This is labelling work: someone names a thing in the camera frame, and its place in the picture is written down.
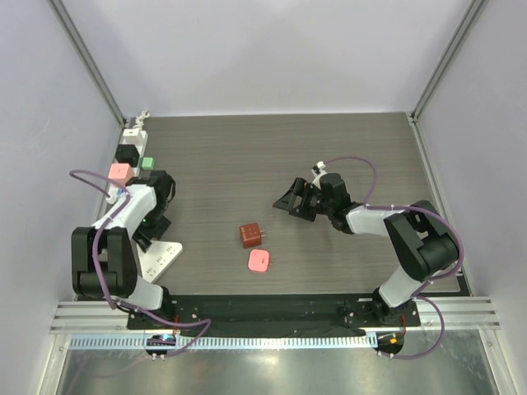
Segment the black mounting plate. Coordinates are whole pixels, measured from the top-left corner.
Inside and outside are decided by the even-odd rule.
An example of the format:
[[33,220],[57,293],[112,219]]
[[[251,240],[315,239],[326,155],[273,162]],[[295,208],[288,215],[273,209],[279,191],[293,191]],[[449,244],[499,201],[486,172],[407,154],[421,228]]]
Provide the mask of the black mounting plate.
[[[363,328],[400,327],[400,321],[382,323],[363,294],[304,295],[172,295],[180,323],[210,318],[209,337],[352,337]],[[417,306],[403,309],[405,325],[421,325]],[[150,319],[128,318],[128,329],[167,328]],[[182,331],[195,336],[201,328]]]

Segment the floor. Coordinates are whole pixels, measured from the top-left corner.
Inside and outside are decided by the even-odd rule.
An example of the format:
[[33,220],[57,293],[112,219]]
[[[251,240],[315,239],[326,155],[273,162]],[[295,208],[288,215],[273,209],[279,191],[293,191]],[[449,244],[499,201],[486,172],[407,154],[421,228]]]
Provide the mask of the floor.
[[[164,240],[184,251],[157,282],[173,294],[371,292],[399,262],[387,239],[345,235],[327,217],[315,223],[273,209],[295,177],[310,179],[319,160],[344,154],[371,158],[380,177],[371,203],[431,200],[404,114],[259,115],[150,118],[147,156],[177,182],[166,212]],[[361,201],[371,169],[361,162],[331,165]],[[262,249],[273,265],[247,268],[239,226],[266,230]],[[455,279],[435,291],[459,290]]]

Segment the black cube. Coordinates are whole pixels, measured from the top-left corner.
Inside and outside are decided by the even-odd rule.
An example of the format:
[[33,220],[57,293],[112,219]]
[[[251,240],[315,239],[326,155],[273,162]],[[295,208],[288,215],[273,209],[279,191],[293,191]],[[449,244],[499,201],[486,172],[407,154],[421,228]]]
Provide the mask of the black cube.
[[128,163],[132,167],[138,167],[139,151],[133,144],[119,144],[115,152],[115,159],[119,163]]

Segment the green cube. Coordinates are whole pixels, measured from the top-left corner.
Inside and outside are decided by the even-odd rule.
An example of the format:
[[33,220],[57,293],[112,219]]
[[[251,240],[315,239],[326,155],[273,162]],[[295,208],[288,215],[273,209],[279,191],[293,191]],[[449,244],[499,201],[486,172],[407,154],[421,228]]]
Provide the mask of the green cube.
[[154,170],[154,158],[149,158],[148,156],[141,158],[139,167],[141,170]]

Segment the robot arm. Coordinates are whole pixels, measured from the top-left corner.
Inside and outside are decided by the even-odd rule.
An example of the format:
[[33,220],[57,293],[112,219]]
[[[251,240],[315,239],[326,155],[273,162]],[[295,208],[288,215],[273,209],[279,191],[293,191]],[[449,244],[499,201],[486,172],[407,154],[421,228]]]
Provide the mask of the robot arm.
[[[127,206],[105,227],[98,245],[105,281],[112,296],[171,317],[171,303],[165,307],[168,290],[141,277],[137,249],[131,239],[146,250],[152,238],[162,236],[170,225],[163,214],[174,197],[175,182],[165,171],[158,170],[147,178],[130,179],[127,190],[130,194]],[[79,227],[72,233],[72,283],[78,295],[102,297],[92,245],[96,231],[124,200],[122,195],[91,227]]]
[[[336,230],[350,235],[388,237],[400,266],[373,292],[372,299],[379,320],[393,322],[394,316],[397,317],[423,283],[458,258],[455,237],[445,225],[426,214],[410,210],[370,210],[353,202],[340,174],[326,173],[320,163],[313,168],[315,180],[312,183],[295,179],[273,207],[308,221],[314,221],[317,214],[326,215]],[[436,213],[427,201],[412,206]]]

